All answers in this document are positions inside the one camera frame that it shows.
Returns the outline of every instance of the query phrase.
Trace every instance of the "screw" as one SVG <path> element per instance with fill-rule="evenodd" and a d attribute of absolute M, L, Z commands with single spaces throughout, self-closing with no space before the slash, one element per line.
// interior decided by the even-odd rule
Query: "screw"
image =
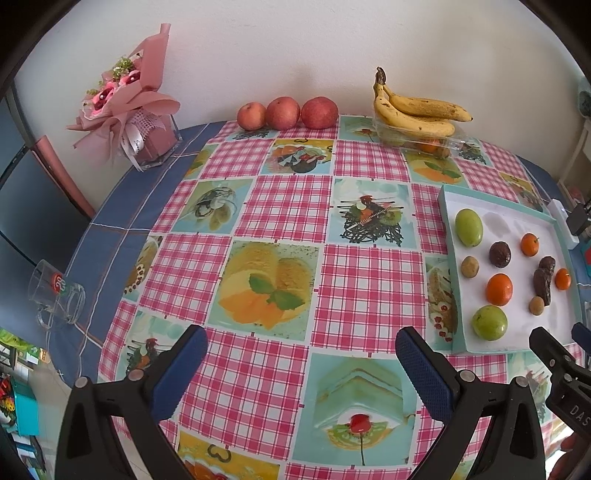
<path fill-rule="evenodd" d="M 527 379 L 525 377 L 515 377 L 515 383 L 520 387 L 527 387 Z"/>
<path fill-rule="evenodd" d="M 469 370 L 462 370 L 460 372 L 460 378 L 464 382 L 474 382 L 474 380 L 476 379 L 476 375 L 474 375 L 474 373 Z"/>
<path fill-rule="evenodd" d="M 143 377 L 144 377 L 144 371 L 139 368 L 132 370 L 127 375 L 127 378 L 129 378 L 132 382 L 137 382 L 138 380 L 141 380 Z"/>
<path fill-rule="evenodd" d="M 80 377 L 74 382 L 74 386 L 76 388 L 84 388 L 87 383 L 88 383 L 88 378 Z"/>

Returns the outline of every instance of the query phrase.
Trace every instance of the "pink flower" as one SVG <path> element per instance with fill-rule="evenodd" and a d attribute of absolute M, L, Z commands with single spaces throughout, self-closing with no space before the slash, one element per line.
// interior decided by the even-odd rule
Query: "pink flower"
<path fill-rule="evenodd" d="M 107 82 L 103 89 L 92 98 L 92 104 L 94 105 L 93 115 L 101 113 L 103 107 L 115 94 L 117 88 L 119 88 L 119 85 L 116 82 Z"/>
<path fill-rule="evenodd" d="M 119 85 L 129 85 L 130 83 L 134 83 L 137 80 L 139 80 L 139 70 L 133 70 L 129 72 L 129 75 L 124 75 L 121 77 Z"/>

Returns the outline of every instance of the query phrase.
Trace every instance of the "blue gripper pad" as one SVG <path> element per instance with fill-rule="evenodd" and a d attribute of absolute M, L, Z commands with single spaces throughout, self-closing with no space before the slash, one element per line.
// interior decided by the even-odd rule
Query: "blue gripper pad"
<path fill-rule="evenodd" d="M 443 355 L 433 352 L 412 327 L 398 331 L 396 355 L 431 418 L 447 423 L 453 415 L 456 397 L 459 395 L 459 384 L 455 380 L 456 370 Z M 446 379 L 431 363 L 432 360 L 444 367 Z"/>
<path fill-rule="evenodd" d="M 573 325 L 570 334 L 573 337 L 573 340 L 577 342 L 588 355 L 591 355 L 591 330 L 582 323 L 577 322 Z"/>
<path fill-rule="evenodd" d="M 190 337 L 186 340 L 185 345 L 177 352 L 158 383 L 152 388 L 150 411 L 155 421 L 166 420 L 173 416 L 178 402 L 180 402 L 207 353 L 207 334 L 205 330 L 196 325 L 191 326 L 177 340 L 175 345 L 178 345 L 186 335 L 190 335 Z M 160 356 L 173 353 L 173 349 L 161 353 Z"/>

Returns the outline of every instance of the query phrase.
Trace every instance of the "clear plastic tray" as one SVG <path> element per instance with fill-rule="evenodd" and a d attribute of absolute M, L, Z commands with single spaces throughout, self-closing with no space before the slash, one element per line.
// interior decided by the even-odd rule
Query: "clear plastic tray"
<path fill-rule="evenodd" d="M 423 135 L 404 128 L 392 127 L 374 116 L 374 128 L 384 145 L 428 153 L 438 158 L 447 158 L 452 151 L 459 152 L 468 142 L 463 130 L 455 122 L 454 126 L 456 131 L 450 137 Z"/>

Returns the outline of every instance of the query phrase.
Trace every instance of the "mug handle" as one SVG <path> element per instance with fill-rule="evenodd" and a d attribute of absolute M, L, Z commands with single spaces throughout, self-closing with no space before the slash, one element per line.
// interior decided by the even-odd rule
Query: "mug handle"
<path fill-rule="evenodd" d="M 50 322 L 51 323 L 46 323 L 43 321 L 43 312 L 47 312 L 47 306 L 45 305 L 41 305 L 38 309 L 37 309 L 37 321 L 39 322 L 39 324 L 45 329 L 45 330 L 49 330 L 51 328 L 51 325 L 53 324 L 53 322 L 51 321 L 51 312 L 49 312 L 50 314 Z"/>

